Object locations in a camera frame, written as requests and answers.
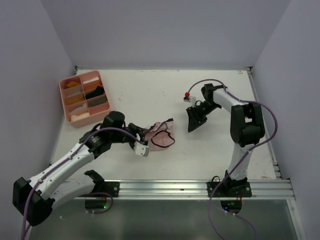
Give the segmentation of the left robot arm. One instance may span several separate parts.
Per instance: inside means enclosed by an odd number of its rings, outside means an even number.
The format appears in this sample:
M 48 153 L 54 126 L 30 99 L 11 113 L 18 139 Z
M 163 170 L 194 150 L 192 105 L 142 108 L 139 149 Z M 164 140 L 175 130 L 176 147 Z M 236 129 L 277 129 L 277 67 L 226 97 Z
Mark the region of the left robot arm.
M 13 184 L 12 204 L 23 216 L 22 224 L 37 226 L 49 217 L 59 201 L 58 188 L 71 175 L 110 150 L 112 144 L 128 143 L 138 156 L 149 154 L 147 130 L 125 123 L 125 115 L 111 111 L 103 122 L 86 132 L 61 159 L 39 174 Z

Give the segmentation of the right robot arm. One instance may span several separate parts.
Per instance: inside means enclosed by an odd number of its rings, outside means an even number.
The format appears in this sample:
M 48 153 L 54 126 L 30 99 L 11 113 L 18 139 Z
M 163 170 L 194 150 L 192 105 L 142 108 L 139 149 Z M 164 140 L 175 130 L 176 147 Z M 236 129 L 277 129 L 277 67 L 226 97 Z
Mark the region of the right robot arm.
M 186 109 L 190 133 L 207 122 L 207 115 L 216 109 L 230 113 L 230 136 L 234 142 L 232 158 L 225 172 L 225 180 L 217 188 L 227 196 L 235 196 L 247 183 L 248 166 L 253 147 L 265 136 L 262 109 L 258 103 L 237 100 L 223 85 L 211 83 L 201 88 L 204 101 Z

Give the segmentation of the olive green underwear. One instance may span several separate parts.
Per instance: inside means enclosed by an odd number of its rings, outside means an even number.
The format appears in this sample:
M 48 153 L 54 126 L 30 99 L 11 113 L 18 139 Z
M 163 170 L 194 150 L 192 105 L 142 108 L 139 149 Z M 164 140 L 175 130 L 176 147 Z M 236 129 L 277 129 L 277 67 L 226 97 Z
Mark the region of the olive green underwear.
M 90 108 L 92 108 L 92 107 L 104 104 L 107 101 L 108 101 L 108 99 L 105 96 L 103 96 L 103 97 L 92 100 L 88 105 Z

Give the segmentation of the pink underwear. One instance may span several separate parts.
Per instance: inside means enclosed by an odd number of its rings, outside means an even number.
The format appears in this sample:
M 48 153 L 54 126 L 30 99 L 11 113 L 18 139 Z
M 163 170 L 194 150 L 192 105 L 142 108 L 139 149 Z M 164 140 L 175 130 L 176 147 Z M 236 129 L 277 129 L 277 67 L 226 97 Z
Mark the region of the pink underwear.
M 171 147 L 175 142 L 174 119 L 156 122 L 145 128 L 145 139 L 148 141 L 152 152 L 163 151 Z

